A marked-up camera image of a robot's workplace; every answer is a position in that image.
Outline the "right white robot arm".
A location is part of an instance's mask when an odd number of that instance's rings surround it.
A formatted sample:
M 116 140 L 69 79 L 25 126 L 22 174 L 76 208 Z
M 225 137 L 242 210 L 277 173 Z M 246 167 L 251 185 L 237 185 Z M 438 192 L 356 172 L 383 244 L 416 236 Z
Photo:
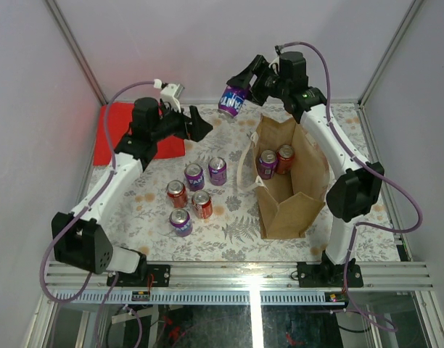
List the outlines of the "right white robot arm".
M 326 194 L 326 205 L 333 215 L 325 250 L 329 263 L 321 267 L 320 274 L 325 284 L 340 284 L 347 275 L 344 264 L 351 259 L 353 229 L 378 200 L 385 173 L 383 166 L 362 155 L 336 123 L 328 96 L 308 82 L 306 59 L 301 52 L 278 52 L 272 62 L 257 55 L 226 84 L 245 90 L 245 100 L 258 106 L 269 97 L 281 100 L 284 109 L 323 151 L 335 182 Z

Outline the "aluminium front rail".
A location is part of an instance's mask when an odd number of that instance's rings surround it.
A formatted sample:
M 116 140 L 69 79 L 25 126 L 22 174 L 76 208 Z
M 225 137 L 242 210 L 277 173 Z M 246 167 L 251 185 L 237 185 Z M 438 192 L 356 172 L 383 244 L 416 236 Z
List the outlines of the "aluminium front rail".
M 294 262 L 169 262 L 171 289 L 286 289 L 297 285 Z M 360 262 L 362 290 L 430 291 L 434 281 L 423 262 Z

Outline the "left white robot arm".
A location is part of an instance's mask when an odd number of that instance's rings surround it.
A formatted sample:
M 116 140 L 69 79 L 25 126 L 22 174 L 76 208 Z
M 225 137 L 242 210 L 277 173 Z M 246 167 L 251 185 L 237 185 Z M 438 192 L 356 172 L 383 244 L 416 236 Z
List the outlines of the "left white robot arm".
M 159 141 L 169 136 L 201 141 L 213 129 L 196 106 L 189 114 L 175 111 L 163 100 L 145 97 L 134 103 L 128 130 L 113 150 L 109 170 L 91 193 L 69 213 L 52 219 L 54 258 L 89 273 L 119 272 L 133 286 L 149 276 L 141 252 L 113 246 L 103 225 L 111 218 L 119 198 L 147 169 Z

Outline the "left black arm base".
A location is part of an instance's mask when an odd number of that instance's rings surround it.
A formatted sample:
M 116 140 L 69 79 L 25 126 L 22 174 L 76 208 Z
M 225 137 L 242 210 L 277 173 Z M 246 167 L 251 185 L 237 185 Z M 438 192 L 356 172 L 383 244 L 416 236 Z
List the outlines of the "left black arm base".
M 119 272 L 115 285 L 140 289 L 165 288 L 170 284 L 170 272 L 169 264 L 148 264 L 143 276 L 138 273 Z

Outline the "red coke can front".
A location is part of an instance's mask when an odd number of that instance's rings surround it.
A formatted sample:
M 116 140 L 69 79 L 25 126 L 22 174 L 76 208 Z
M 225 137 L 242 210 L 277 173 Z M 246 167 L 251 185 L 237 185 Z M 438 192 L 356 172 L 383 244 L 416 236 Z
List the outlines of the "red coke can front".
M 194 192 L 192 206 L 196 216 L 200 219 L 208 219 L 213 213 L 211 197 L 205 190 Z

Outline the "purple fanta can front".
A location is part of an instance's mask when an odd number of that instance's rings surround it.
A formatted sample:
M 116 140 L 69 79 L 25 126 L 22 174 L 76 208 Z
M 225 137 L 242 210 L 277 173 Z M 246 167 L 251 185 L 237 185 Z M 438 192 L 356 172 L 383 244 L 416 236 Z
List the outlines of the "purple fanta can front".
M 169 222 L 177 236 L 186 237 L 193 231 L 190 215 L 183 208 L 174 209 L 170 214 Z

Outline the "red coke can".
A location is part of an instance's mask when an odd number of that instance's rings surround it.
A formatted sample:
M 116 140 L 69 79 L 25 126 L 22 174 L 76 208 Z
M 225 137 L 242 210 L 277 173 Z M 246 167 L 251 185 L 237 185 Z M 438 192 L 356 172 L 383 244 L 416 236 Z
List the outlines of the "red coke can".
M 196 216 L 200 219 L 208 219 L 213 213 L 211 197 L 205 190 L 194 192 L 192 206 Z
M 173 180 L 168 183 L 166 193 L 175 208 L 185 208 L 188 202 L 188 196 L 185 185 L 179 180 Z
M 281 145 L 276 151 L 276 156 L 278 160 L 276 173 L 279 175 L 287 174 L 291 170 L 295 158 L 294 149 L 288 144 Z

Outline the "brown jute canvas bag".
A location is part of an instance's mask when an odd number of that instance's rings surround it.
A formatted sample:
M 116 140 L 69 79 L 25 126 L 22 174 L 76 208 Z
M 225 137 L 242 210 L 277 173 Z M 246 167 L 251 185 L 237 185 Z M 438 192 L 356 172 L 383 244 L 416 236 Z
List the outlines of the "brown jute canvas bag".
M 265 150 L 290 145 L 295 153 L 292 169 L 271 179 L 258 174 L 258 158 Z M 282 123 L 260 116 L 237 168 L 237 188 L 254 192 L 259 206 L 262 239 L 305 236 L 325 205 L 329 163 L 318 143 L 303 126 L 289 119 Z

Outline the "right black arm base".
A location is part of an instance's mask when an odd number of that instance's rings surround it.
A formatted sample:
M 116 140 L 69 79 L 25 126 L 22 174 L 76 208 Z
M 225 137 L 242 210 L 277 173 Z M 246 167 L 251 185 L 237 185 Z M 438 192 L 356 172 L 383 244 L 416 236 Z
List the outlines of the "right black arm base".
M 326 252 L 322 252 L 320 262 L 298 262 L 297 276 L 301 288 L 343 288 L 345 284 L 349 288 L 363 287 L 361 268 L 354 258 L 348 262 L 348 266 L 335 265 Z

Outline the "purple fanta can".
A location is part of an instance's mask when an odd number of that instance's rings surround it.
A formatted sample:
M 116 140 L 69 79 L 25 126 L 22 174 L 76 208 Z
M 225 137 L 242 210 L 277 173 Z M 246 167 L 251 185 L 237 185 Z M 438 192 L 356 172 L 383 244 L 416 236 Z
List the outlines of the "purple fanta can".
M 236 117 L 244 104 L 249 88 L 241 88 L 227 85 L 218 102 L 218 111 Z
M 190 215 L 183 208 L 174 209 L 170 214 L 169 222 L 177 236 L 186 237 L 193 231 Z
M 227 165 L 222 157 L 213 157 L 208 163 L 210 182 L 215 186 L 222 186 L 227 180 Z
M 197 163 L 188 164 L 184 169 L 184 175 L 190 191 L 199 191 L 204 189 L 204 172 L 200 165 Z
M 264 150 L 257 161 L 258 175 L 263 180 L 269 180 L 274 176 L 278 163 L 276 152 L 272 150 Z

